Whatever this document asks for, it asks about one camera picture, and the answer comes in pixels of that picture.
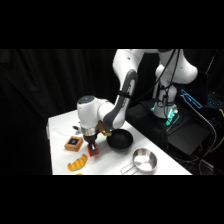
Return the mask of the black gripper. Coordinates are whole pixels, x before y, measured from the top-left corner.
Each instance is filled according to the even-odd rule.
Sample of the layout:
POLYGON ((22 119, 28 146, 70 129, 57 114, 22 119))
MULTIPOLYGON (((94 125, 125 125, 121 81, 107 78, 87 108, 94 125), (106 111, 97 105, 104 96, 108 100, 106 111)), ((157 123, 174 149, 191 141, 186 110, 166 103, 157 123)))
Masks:
POLYGON ((93 150, 92 144, 94 144, 96 150, 99 149, 98 144, 96 142, 96 139, 97 139, 97 134, 94 134, 94 135, 91 135, 91 136, 87 136, 86 137, 86 141, 88 142, 88 149, 90 151, 93 150))

